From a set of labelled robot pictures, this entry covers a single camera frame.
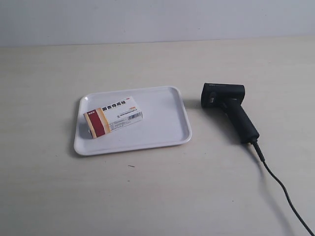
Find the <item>white red medicine box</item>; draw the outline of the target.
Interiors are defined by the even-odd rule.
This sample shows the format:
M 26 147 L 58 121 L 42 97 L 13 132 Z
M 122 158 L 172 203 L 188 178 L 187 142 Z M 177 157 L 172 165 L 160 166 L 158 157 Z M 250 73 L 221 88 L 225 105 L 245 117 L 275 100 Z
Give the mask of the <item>white red medicine box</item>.
M 96 139 L 143 120 L 142 110 L 133 97 L 84 113 L 91 136 Z

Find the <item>black handheld barcode scanner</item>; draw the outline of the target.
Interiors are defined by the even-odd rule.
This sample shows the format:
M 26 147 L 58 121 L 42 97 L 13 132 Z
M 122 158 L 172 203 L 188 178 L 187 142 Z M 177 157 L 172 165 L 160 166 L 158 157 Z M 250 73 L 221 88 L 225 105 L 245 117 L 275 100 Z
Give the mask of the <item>black handheld barcode scanner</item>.
M 201 93 L 203 109 L 220 108 L 236 130 L 241 143 L 255 143 L 259 132 L 242 107 L 245 87 L 235 84 L 205 83 Z

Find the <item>white plastic tray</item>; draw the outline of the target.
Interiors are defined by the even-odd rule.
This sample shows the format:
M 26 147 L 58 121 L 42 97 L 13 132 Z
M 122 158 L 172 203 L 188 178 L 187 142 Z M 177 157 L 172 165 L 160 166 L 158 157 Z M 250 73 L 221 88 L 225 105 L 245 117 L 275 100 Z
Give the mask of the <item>white plastic tray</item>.
M 132 96 L 143 120 L 93 139 L 84 113 Z M 91 93 L 79 103 L 73 148 L 91 156 L 187 143 L 192 130 L 180 91 L 173 86 Z

